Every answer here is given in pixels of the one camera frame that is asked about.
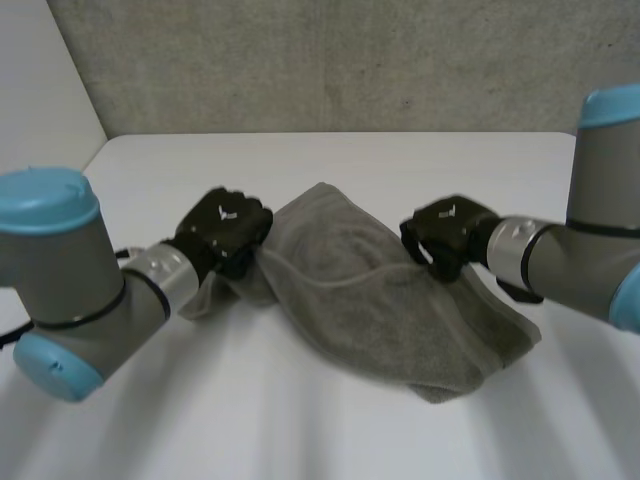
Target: light blue joint cap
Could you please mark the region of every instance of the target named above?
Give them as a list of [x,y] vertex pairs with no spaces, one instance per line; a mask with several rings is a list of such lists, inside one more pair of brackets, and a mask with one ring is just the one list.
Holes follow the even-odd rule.
[[102,375],[59,344],[35,333],[24,334],[13,350],[20,370],[42,390],[67,402],[81,402],[104,385]]
[[640,120],[640,83],[596,90],[582,105],[578,128],[610,127]]
[[640,333],[640,264],[618,287],[609,307],[609,320],[620,330]]
[[99,214],[89,180],[77,170],[28,168],[0,175],[0,233],[64,233]]

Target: cloth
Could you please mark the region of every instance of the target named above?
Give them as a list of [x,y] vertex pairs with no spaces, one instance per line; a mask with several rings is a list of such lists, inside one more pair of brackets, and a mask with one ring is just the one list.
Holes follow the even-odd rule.
[[[393,232],[324,183],[276,213],[250,274],[229,285],[254,304],[278,301],[330,359],[432,403],[474,391],[540,340],[473,268],[437,282]],[[210,298],[209,287],[198,297]]]

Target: black cable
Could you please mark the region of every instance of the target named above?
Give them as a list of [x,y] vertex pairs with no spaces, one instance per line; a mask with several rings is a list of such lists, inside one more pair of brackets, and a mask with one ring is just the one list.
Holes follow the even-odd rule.
[[12,330],[8,333],[5,333],[4,335],[1,335],[0,350],[2,350],[6,345],[9,345],[10,343],[16,343],[18,340],[20,340],[20,337],[22,335],[27,333],[32,328],[33,328],[33,322],[29,320],[28,323],[25,323],[21,327],[18,327],[15,330]]
[[[131,258],[133,256],[131,249],[129,248],[123,248],[122,250],[118,250],[117,252],[115,252],[115,255],[118,260]],[[0,351],[5,346],[11,343],[16,343],[18,340],[20,340],[20,337],[22,337],[22,335],[32,330],[33,327],[34,327],[33,321],[29,320],[27,323],[16,328],[15,330],[11,330],[10,332],[0,335]]]

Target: white wall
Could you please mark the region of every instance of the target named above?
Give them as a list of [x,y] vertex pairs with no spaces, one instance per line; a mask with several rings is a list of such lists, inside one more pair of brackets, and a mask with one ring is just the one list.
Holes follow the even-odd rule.
[[0,0],[0,173],[84,168],[104,143],[45,0]]

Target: white table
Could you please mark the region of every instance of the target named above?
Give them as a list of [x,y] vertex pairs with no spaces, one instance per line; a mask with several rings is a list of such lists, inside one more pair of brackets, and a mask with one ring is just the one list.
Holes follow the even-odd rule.
[[[275,210],[326,181],[394,231],[454,192],[562,221],[573,145],[513,133],[129,136],[105,145],[87,175],[115,247],[171,234],[219,184]],[[12,292],[0,300],[0,327],[24,320]],[[277,307],[241,302],[200,327],[172,319],[81,405],[39,393],[7,349],[0,478],[638,478],[640,338],[551,302],[517,308],[542,343],[439,406],[336,370]]]

